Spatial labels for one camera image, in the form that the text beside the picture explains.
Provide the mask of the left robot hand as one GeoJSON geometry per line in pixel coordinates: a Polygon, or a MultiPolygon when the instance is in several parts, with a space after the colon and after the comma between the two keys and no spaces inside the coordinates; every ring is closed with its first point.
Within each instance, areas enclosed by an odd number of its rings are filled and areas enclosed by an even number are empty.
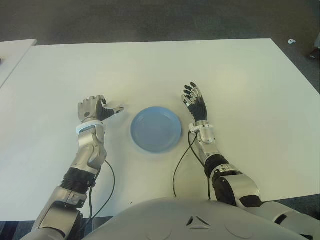
{"type": "Polygon", "coordinates": [[[81,123],[89,121],[101,121],[119,114],[124,110],[119,106],[116,108],[107,108],[107,101],[103,95],[90,96],[78,104],[78,118],[81,123]]]}

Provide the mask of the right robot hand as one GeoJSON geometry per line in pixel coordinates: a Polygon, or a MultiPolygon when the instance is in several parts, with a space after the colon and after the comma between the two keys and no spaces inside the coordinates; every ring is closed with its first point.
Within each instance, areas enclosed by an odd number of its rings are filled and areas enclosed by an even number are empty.
{"type": "Polygon", "coordinates": [[[181,99],[196,122],[208,120],[205,100],[199,87],[194,82],[184,86],[181,99]]]}

